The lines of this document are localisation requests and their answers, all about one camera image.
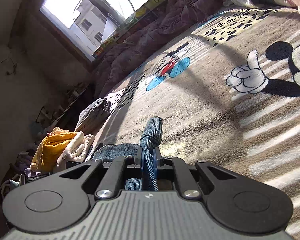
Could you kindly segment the cluttered side desk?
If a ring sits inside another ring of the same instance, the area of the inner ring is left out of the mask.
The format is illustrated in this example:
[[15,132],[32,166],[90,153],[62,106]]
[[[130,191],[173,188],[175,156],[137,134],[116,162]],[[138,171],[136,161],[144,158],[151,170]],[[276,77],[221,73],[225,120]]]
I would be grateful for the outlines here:
[[31,161],[34,159],[36,150],[40,148],[39,144],[46,135],[53,133],[56,127],[74,131],[79,121],[79,114],[92,103],[94,98],[95,86],[89,84],[83,86],[79,84],[73,90],[67,92],[61,105],[55,110],[50,110],[43,106],[36,119],[37,124],[41,124],[42,129],[36,136],[37,141],[30,144],[25,152],[17,155],[14,164],[10,164],[8,171],[1,181],[0,190],[6,191],[10,180],[18,178],[21,174],[26,174],[30,170]]

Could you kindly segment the Mickey Mouse plush blanket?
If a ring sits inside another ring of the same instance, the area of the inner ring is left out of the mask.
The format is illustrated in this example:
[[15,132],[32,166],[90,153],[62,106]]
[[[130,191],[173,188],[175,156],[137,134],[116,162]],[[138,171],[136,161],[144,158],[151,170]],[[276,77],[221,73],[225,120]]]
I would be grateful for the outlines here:
[[206,160],[283,190],[300,239],[300,14],[234,8],[190,28],[107,95],[95,146],[138,143],[163,119],[160,150]]

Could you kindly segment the window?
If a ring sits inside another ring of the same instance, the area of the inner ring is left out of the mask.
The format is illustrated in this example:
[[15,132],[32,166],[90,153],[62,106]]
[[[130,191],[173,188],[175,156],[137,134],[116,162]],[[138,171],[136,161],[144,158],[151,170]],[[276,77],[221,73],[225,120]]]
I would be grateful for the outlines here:
[[89,60],[115,29],[148,0],[45,0],[40,11]]

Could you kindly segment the yellow folded garment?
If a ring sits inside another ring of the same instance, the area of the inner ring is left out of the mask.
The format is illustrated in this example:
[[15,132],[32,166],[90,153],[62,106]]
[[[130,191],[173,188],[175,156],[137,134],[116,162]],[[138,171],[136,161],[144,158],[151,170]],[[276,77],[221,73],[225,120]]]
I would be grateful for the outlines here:
[[57,159],[67,145],[76,136],[76,132],[55,127],[39,144],[32,159],[30,169],[32,172],[51,172]]

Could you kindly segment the grey folded garment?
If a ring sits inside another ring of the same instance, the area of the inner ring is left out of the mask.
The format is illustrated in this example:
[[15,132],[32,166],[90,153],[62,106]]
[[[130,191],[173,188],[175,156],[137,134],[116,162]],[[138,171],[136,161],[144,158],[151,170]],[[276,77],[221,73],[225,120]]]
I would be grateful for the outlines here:
[[95,131],[110,116],[111,103],[107,98],[99,98],[81,111],[74,132],[85,135]]

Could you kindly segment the colourful alphabet foam mat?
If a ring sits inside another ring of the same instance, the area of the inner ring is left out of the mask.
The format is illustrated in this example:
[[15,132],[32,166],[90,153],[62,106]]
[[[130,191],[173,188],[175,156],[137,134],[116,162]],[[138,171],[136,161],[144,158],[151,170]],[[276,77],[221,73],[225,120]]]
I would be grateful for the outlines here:
[[156,21],[166,10],[168,0],[148,0],[144,5],[136,10],[125,22],[117,27],[97,50],[93,53],[93,58],[98,59],[113,46],[121,44],[125,39],[136,31],[146,27]]

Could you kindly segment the purple crumpled quilt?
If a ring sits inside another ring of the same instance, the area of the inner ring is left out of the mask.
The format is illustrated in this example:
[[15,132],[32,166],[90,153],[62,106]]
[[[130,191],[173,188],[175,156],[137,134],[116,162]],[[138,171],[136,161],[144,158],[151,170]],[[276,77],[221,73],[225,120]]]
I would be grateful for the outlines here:
[[95,59],[95,98],[101,98],[152,54],[217,12],[223,0],[168,0],[165,12]]

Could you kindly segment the white folded garment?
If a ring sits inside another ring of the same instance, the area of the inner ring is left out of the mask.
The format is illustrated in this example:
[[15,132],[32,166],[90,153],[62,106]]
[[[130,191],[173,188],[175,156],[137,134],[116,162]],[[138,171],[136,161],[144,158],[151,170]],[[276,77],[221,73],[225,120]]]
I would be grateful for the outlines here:
[[67,161],[75,161],[78,163],[85,161],[94,140],[94,135],[84,135],[83,132],[78,132],[74,139],[66,146],[63,153],[58,157],[56,163],[57,170],[64,170]]

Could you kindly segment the blue denim jeans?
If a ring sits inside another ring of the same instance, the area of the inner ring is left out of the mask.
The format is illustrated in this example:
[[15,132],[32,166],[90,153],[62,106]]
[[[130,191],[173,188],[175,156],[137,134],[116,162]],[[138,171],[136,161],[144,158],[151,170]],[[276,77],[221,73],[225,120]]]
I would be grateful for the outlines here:
[[143,174],[141,179],[131,178],[126,181],[125,189],[130,191],[157,191],[158,184],[155,178],[154,149],[159,147],[162,141],[163,119],[155,116],[151,117],[146,124],[143,134],[138,144],[118,144],[106,145],[95,150],[92,159],[100,159],[106,163],[112,162],[116,157],[136,156],[137,151],[141,151],[143,161]]

